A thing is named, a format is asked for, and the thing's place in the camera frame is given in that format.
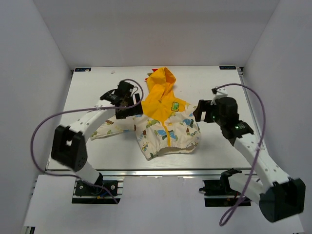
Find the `yellow dinosaur print kids jacket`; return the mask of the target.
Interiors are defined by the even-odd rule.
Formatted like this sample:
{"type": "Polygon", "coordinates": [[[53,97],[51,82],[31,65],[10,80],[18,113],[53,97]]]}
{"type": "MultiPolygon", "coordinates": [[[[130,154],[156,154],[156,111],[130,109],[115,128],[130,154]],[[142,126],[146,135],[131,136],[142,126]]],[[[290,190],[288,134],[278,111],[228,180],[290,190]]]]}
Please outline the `yellow dinosaur print kids jacket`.
{"type": "Polygon", "coordinates": [[[193,152],[200,142],[200,128],[193,115],[196,106],[174,95],[175,82],[176,78],[168,68],[154,70],[146,78],[149,94],[141,102],[143,113],[126,119],[112,117],[90,139],[134,131],[147,160],[193,152]]]}

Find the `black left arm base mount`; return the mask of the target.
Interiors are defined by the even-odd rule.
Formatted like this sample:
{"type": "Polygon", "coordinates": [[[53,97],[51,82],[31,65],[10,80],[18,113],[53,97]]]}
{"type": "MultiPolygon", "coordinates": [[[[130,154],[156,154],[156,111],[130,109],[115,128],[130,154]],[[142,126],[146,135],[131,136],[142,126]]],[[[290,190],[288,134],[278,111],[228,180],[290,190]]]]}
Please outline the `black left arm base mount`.
{"type": "Polygon", "coordinates": [[[105,187],[113,198],[105,189],[89,186],[84,181],[76,179],[72,204],[117,205],[123,193],[123,182],[123,177],[103,177],[102,187],[105,187]]]}

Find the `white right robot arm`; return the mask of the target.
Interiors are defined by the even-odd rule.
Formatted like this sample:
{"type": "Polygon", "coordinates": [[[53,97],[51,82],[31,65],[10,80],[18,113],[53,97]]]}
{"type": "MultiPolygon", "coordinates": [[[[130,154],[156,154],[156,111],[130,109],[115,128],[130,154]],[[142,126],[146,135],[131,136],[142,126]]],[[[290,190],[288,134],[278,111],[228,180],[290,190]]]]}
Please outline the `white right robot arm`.
{"type": "Polygon", "coordinates": [[[239,169],[224,171],[217,186],[225,194],[243,194],[255,202],[264,217],[271,223],[304,211],[304,182],[293,179],[284,172],[258,146],[253,129],[239,119],[238,105],[232,97],[216,100],[200,100],[193,112],[197,122],[216,123],[230,144],[239,151],[253,167],[260,181],[249,179],[239,169]]]}

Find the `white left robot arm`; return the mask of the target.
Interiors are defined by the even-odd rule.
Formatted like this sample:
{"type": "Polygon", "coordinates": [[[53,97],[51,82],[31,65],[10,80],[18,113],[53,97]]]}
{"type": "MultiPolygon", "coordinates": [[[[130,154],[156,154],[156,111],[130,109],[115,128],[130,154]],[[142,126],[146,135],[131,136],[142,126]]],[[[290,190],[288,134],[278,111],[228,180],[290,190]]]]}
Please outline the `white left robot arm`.
{"type": "Polygon", "coordinates": [[[109,94],[100,97],[92,108],[75,122],[55,129],[51,158],[70,169],[73,176],[86,184],[86,189],[94,195],[103,189],[103,176],[88,162],[86,143],[105,121],[115,116],[117,119],[142,114],[140,94],[109,94]]]}

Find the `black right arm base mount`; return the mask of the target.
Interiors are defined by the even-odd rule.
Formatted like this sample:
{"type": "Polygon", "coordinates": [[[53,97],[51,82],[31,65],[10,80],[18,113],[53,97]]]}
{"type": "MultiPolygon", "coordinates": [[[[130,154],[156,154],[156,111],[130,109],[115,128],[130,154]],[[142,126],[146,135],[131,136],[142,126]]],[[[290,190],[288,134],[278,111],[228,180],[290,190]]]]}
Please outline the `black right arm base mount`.
{"type": "Polygon", "coordinates": [[[204,195],[206,208],[230,208],[239,199],[241,192],[228,187],[227,176],[233,174],[247,174],[240,170],[231,168],[229,170],[204,170],[202,175],[203,185],[198,189],[204,195]]]}

